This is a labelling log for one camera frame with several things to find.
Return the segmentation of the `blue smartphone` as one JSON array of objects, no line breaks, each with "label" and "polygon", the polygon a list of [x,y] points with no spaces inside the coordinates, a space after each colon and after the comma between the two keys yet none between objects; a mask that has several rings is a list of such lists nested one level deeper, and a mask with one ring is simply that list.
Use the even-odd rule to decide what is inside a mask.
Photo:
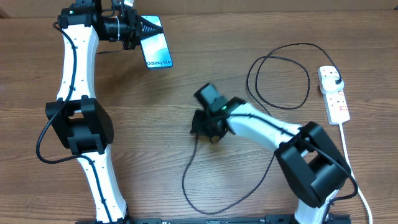
[{"label": "blue smartphone", "polygon": [[173,66],[164,32],[146,39],[141,39],[141,49],[147,68],[170,68]]}]

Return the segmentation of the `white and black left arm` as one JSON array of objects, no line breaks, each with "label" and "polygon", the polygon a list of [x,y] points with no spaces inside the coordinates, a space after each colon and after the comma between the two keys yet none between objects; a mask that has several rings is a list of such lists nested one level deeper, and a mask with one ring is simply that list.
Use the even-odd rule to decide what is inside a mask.
[{"label": "white and black left arm", "polygon": [[132,1],[77,1],[62,9],[53,24],[63,35],[63,77],[57,98],[46,104],[46,128],[53,128],[88,179],[96,223],[132,223],[111,158],[113,122],[96,99],[95,57],[101,41],[123,49],[140,47],[149,69],[173,65],[158,16],[142,16]]}]

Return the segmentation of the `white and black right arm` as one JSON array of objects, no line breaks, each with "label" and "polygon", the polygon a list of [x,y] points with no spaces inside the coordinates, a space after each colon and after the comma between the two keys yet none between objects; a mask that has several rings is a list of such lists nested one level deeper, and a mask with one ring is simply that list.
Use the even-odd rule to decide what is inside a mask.
[{"label": "white and black right arm", "polygon": [[351,223],[349,215],[331,214],[330,207],[356,196],[358,185],[350,166],[319,124],[283,122],[238,97],[226,99],[211,83],[194,96],[203,108],[193,116],[192,134],[213,139],[231,132],[259,143],[276,156],[299,201],[293,215],[268,215],[266,223]]}]

